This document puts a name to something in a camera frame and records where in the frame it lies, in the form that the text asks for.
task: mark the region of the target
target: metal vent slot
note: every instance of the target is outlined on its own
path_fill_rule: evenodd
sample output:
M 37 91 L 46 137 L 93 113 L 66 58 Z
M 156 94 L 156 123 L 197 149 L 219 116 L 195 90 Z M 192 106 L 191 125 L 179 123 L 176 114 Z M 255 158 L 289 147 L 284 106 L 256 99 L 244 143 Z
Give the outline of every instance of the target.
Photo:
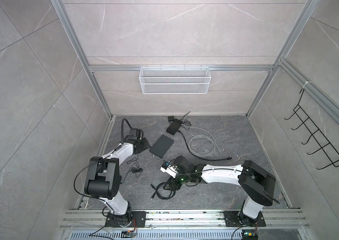
M 145 230 L 139 229 L 138 234 L 134 237 L 134 240 L 176 240 L 176 239 L 200 239 L 200 240 L 230 240 L 232 233 L 235 229 L 199 229 L 199 230 Z M 93 230 L 73 230 L 71 238 L 69 240 L 90 240 L 90 239 L 103 239 L 102 237 L 94 237 L 89 235 L 93 233 Z M 113 234 L 99 231 L 96 233 L 99 236 L 111 237 L 114 240 L 125 240 L 125 234 L 122 234 L 122 230 L 114 230 Z M 242 231 L 237 230 L 233 239 L 241 239 Z

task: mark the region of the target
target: robotic arm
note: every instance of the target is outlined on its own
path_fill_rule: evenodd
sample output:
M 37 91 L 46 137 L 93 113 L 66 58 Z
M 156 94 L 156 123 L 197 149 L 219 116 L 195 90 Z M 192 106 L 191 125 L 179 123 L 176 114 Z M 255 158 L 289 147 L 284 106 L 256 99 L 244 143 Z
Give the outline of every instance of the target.
M 173 165 L 165 162 L 160 168 L 171 175 L 167 190 L 179 190 L 183 183 L 224 182 L 241 186 L 249 195 L 239 213 L 241 224 L 256 223 L 259 212 L 264 206 L 271 206 L 276 179 L 253 161 L 246 160 L 237 166 L 212 166 L 190 163 L 185 157 L 178 156 Z
M 124 137 L 123 124 L 127 122 L 130 132 Z M 131 205 L 119 193 L 122 177 L 119 174 L 119 165 L 132 154 L 139 154 L 150 146 L 143 131 L 132 128 L 127 119 L 122 119 L 122 141 L 109 153 L 90 160 L 86 182 L 85 194 L 102 201 L 110 210 L 113 219 L 122 227 L 131 223 Z
M 124 121 L 130 128 L 125 137 Z M 122 120 L 121 132 L 122 140 L 115 149 L 101 157 L 90 159 L 84 192 L 102 201 L 109 208 L 112 218 L 120 226 L 127 227 L 132 221 L 132 210 L 130 203 L 119 193 L 122 179 L 119 165 L 132 154 L 139 154 L 150 146 L 147 139 L 143 138 L 143 131 L 132 128 L 125 118 Z M 187 182 L 224 182 L 241 186 L 249 195 L 239 213 L 242 225 L 256 223 L 263 206 L 271 206 L 273 203 L 276 179 L 252 161 L 244 161 L 242 165 L 237 166 L 194 165 L 185 157 L 178 156 L 173 164 L 164 162 L 160 170 L 171 176 L 164 187 L 166 190 L 179 190 L 182 184 Z

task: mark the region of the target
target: black mounting plate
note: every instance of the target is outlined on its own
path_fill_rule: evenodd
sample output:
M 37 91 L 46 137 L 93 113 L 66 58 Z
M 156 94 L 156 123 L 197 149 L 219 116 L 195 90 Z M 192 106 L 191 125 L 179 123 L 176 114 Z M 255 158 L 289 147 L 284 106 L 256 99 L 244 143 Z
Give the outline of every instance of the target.
M 135 211 L 135 212 L 132 211 L 132 218 L 136 219 L 137 227 L 145 226 L 146 214 L 147 212 L 144 212 L 144 211 Z M 120 227 L 120 225 L 112 219 L 112 214 L 110 212 L 108 212 L 107 214 L 107 222 L 108 221 L 109 223 L 107 224 L 107 227 Z M 134 227 L 134 221 L 132 220 L 130 225 L 127 227 Z
M 242 227 L 243 225 L 239 223 L 239 212 L 240 211 L 224 211 L 224 220 L 227 227 Z M 265 221 L 262 212 L 259 212 L 257 217 L 257 226 L 265 227 Z

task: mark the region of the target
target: wire mesh basket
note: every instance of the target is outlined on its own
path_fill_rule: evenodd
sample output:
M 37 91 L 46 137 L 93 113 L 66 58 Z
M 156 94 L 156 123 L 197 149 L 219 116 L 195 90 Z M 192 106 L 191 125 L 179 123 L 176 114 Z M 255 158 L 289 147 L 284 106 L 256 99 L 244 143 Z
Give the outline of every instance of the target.
M 143 94 L 207 93 L 208 67 L 143 67 L 139 74 Z

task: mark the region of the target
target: gray cable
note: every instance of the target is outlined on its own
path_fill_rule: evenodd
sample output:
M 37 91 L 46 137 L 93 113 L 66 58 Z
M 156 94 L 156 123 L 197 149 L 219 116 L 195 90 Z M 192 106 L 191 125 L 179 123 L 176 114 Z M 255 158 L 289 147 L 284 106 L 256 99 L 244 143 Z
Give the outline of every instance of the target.
M 203 131 L 207 132 L 209 135 L 211 135 L 211 137 L 212 137 L 212 139 L 211 139 L 210 137 L 205 136 L 205 135 L 201 135 L 201 134 L 195 135 L 195 136 L 191 137 L 191 139 L 188 141 L 187 145 L 188 145 L 189 151 L 190 151 L 192 154 L 194 154 L 195 156 L 198 156 L 198 157 L 209 157 L 209 156 L 211 156 L 211 155 L 213 155 L 213 154 L 215 153 L 216 148 L 217 148 L 217 149 L 219 150 L 219 152 L 220 152 L 219 146 L 216 144 L 215 138 L 214 138 L 214 136 L 212 136 L 212 134 L 211 134 L 210 132 L 208 132 L 207 130 L 205 130 L 205 129 L 203 129 L 203 128 L 200 128 L 200 127 L 190 127 L 190 128 L 197 128 L 197 129 L 203 130 Z M 203 139 L 207 139 L 208 141 L 210 141 L 211 144 L 212 144 L 212 149 L 211 149 L 211 151 L 209 151 L 209 152 L 207 152 L 207 153 L 205 153 L 205 154 L 201 154 L 201 153 L 195 152 L 195 151 L 191 148 L 191 142 L 192 142 L 193 140 L 195 140 L 196 138 L 203 138 Z

